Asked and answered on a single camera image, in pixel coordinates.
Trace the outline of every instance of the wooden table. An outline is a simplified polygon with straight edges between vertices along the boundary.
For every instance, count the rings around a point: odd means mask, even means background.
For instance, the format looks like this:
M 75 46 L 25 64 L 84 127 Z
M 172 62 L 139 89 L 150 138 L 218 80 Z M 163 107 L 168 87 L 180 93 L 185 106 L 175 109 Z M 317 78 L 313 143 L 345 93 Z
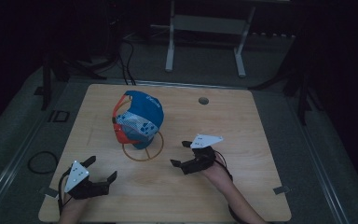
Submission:
M 117 141 L 112 127 L 112 110 L 126 90 L 146 92 L 158 98 L 165 120 L 160 131 L 164 149 L 152 161 L 132 161 Z M 200 97 L 209 103 L 201 105 Z M 221 135 L 213 145 L 227 161 L 234 182 L 254 209 L 269 221 L 291 218 L 284 194 L 273 189 L 282 185 L 255 101 L 249 91 L 179 87 L 89 86 L 74 127 L 62 153 L 50 187 L 74 160 L 95 155 L 88 170 L 89 180 L 104 181 L 115 170 L 117 180 L 110 194 L 89 203 L 85 222 L 232 222 L 225 198 L 200 173 L 184 175 L 170 159 L 194 159 L 181 142 L 192 141 L 197 133 Z M 149 149 L 159 149 L 156 136 Z M 144 150 L 126 145 L 132 156 L 144 157 Z M 57 200 L 46 197 L 39 212 L 42 221 L 59 219 Z

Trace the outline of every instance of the hand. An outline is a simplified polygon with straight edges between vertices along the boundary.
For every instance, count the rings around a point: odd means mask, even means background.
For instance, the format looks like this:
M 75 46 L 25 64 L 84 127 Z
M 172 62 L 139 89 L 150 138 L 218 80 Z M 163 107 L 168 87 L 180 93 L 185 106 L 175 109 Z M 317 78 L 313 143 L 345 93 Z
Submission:
M 222 159 L 220 158 L 220 155 L 215 152 L 216 160 L 220 163 L 224 164 Z M 215 185 L 219 190 L 222 189 L 227 184 L 232 184 L 231 178 L 229 177 L 227 171 L 225 168 L 223 168 L 220 164 L 217 162 L 214 162 L 211 167 L 209 167 L 206 170 L 201 171 L 205 177 L 211 181 L 213 185 Z
M 78 222 L 83 212 L 86 210 L 87 204 L 91 199 L 76 200 L 69 194 L 64 195 L 63 204 L 65 206 L 62 209 L 59 224 L 75 224 Z

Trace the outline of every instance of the robotic arm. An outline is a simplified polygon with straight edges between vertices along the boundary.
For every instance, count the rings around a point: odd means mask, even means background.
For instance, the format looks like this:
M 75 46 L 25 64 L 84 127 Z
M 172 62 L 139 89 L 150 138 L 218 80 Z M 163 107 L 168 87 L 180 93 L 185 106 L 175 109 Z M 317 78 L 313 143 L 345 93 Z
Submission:
M 184 147 L 190 147 L 191 142 L 183 141 Z M 192 148 L 195 158 L 191 161 L 180 162 L 171 160 L 174 167 L 181 168 L 185 175 L 193 174 L 211 167 L 216 159 L 212 147 Z
M 89 181 L 90 174 L 86 168 L 92 165 L 95 161 L 95 156 L 88 158 L 84 162 L 74 161 L 74 163 L 72 163 L 72 166 L 65 173 L 63 173 L 59 183 L 58 206 L 60 209 L 60 213 L 62 212 L 62 209 L 64 207 L 64 204 L 62 203 L 61 193 L 62 181 L 68 175 L 69 176 L 64 188 L 64 192 L 71 195 L 71 197 L 73 197 L 74 199 L 81 200 L 109 194 L 110 184 L 112 184 L 116 180 L 117 171 L 112 173 L 104 182 L 92 183 L 91 181 Z

